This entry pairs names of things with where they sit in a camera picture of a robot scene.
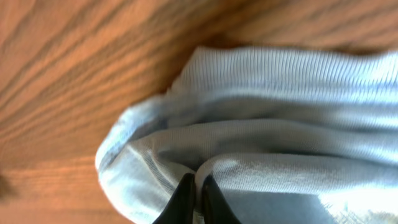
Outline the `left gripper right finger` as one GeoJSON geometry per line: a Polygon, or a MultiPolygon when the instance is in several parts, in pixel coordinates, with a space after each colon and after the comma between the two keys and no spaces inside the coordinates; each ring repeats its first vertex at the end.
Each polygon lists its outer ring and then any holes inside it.
{"type": "Polygon", "coordinates": [[[203,182],[201,207],[205,224],[241,224],[211,175],[203,182]]]}

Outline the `light blue printed t-shirt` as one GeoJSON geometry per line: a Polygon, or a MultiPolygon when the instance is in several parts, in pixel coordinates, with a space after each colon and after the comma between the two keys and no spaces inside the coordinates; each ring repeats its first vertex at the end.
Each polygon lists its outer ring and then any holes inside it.
{"type": "Polygon", "coordinates": [[[212,176],[242,223],[397,222],[397,52],[196,49],[100,145],[115,209],[152,223],[212,176]]]}

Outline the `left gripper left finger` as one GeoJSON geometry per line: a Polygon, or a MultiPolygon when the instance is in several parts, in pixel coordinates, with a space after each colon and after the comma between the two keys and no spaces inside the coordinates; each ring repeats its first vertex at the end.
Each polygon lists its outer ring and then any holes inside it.
{"type": "Polygon", "coordinates": [[[187,173],[153,224],[192,224],[195,198],[195,176],[187,173]]]}

